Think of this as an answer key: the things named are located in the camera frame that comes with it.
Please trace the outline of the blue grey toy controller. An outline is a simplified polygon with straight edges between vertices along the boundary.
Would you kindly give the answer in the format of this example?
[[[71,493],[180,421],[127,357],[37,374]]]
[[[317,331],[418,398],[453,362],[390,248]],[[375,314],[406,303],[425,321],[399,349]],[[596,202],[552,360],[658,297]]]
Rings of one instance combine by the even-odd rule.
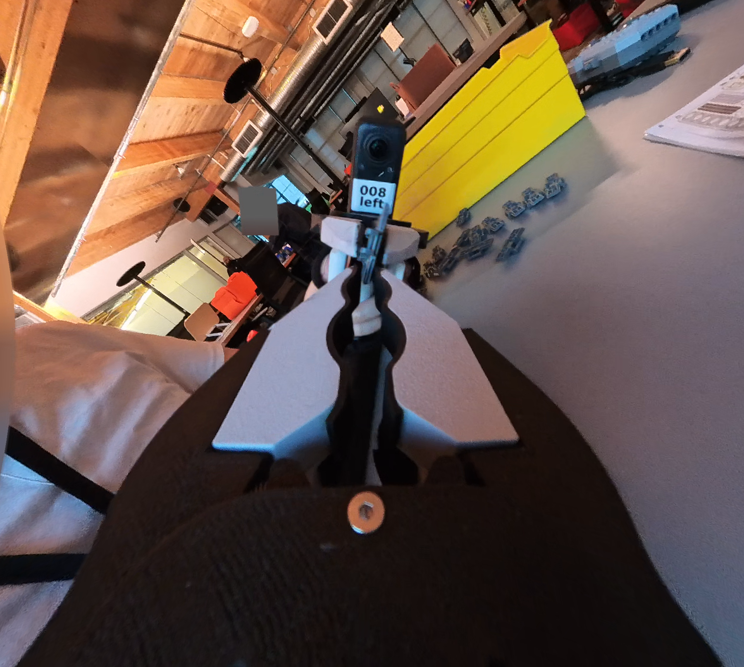
[[[592,40],[570,63],[575,87],[614,75],[658,54],[676,38],[681,27],[678,6],[667,4],[627,19],[609,34]]]

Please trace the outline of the yellow plastic bin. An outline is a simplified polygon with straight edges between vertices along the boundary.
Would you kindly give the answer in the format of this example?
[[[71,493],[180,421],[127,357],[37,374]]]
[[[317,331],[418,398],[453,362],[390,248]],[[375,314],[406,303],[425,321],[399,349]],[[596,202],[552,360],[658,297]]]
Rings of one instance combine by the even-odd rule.
[[[502,47],[407,142],[394,218],[440,232],[585,114],[544,22]]]

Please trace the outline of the light wooden chair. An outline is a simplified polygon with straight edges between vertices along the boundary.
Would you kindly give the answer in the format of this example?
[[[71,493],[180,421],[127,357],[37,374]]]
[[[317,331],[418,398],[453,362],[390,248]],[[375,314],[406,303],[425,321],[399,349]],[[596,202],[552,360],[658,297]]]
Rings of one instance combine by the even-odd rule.
[[[232,320],[215,309],[209,302],[203,303],[183,321],[183,327],[193,340],[199,343],[219,343],[226,346]]]

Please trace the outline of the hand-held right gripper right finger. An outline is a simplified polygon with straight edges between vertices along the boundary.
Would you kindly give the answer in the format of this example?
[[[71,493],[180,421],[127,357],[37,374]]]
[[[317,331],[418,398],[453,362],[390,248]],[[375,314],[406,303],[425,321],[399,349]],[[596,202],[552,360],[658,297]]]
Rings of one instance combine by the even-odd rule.
[[[382,273],[396,448],[419,467],[462,451],[513,448],[518,433],[459,324]]]

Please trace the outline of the open instruction booklet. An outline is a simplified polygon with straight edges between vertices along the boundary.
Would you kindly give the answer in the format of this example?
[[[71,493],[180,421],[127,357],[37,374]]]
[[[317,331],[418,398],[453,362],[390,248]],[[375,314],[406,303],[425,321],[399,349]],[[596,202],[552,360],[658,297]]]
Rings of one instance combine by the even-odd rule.
[[[644,139],[743,157],[743,67],[645,131]]]

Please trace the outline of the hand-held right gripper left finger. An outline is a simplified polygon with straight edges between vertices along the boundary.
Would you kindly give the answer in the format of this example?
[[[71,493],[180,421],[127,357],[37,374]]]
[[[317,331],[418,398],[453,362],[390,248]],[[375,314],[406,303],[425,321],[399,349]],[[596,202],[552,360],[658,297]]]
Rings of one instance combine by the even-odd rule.
[[[304,471],[330,452],[326,420],[339,393],[340,368],[328,346],[332,319],[344,308],[341,272],[270,330],[226,419],[215,450],[269,453]]]

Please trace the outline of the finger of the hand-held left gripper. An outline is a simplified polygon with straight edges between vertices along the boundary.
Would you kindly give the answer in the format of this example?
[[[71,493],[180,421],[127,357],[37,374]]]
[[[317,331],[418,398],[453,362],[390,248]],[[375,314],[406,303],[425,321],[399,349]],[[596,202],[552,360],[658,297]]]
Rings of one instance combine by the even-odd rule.
[[[321,272],[325,279],[335,279],[358,256],[365,227],[355,218],[325,217],[321,223],[321,242],[330,248]]]
[[[417,257],[419,247],[420,234],[416,229],[397,225],[387,227],[380,267],[397,279],[404,279],[406,262]]]

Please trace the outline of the row of grey track links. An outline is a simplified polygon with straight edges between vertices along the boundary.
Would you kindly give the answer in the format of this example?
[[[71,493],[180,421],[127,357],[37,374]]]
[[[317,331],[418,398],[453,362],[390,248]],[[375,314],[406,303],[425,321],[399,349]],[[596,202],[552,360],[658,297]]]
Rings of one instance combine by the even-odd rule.
[[[491,252],[497,234],[506,232],[507,221],[518,220],[544,201],[561,195],[567,188],[567,180],[557,173],[547,176],[542,188],[526,188],[520,200],[508,200],[503,204],[504,217],[485,217],[475,226],[462,228],[448,250],[435,246],[431,259],[422,264],[423,276],[429,280],[439,279],[448,276],[460,262],[483,258]]]

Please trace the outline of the orange chair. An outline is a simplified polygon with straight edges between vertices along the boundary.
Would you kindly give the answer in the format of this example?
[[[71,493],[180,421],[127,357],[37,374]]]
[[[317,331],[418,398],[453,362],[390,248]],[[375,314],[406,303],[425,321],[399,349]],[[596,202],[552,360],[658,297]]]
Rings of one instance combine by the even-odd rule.
[[[227,284],[215,293],[210,305],[216,312],[233,320],[256,297],[257,286],[245,272],[238,271],[231,274]]]

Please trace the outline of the grey desk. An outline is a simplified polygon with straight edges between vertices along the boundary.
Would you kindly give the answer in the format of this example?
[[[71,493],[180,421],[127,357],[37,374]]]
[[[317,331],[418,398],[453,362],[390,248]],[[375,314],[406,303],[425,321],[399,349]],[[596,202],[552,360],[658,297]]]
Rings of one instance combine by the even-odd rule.
[[[646,129],[742,65],[742,0],[682,17],[676,67],[586,117],[473,208],[555,171],[508,264],[462,264],[434,303],[551,398],[609,471],[673,595],[742,665],[742,159]]]

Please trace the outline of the black round-base pole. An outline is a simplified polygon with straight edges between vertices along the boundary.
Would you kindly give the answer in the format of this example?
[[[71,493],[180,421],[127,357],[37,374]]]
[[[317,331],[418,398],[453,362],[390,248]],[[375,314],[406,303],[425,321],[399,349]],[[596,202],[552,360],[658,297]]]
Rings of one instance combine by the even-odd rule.
[[[128,270],[126,270],[116,281],[116,286],[118,288],[122,288],[128,284],[131,284],[133,281],[138,282],[148,290],[154,292],[155,295],[157,295],[161,300],[164,300],[167,304],[172,306],[174,309],[177,309],[181,314],[183,314],[185,317],[188,317],[191,315],[187,310],[181,307],[178,303],[173,301],[170,297],[166,296],[161,290],[158,290],[154,285],[152,285],[150,282],[146,281],[141,274],[144,271],[145,262],[140,261],[135,263],[133,266],[131,266]]]
[[[266,114],[268,114],[284,133],[300,146],[312,161],[326,174],[333,176],[334,170],[307,143],[304,136],[297,132],[291,124],[272,107],[257,89],[257,82],[262,73],[262,63],[257,58],[243,60],[227,79],[222,97],[227,104],[241,102],[247,96],[253,100]]]

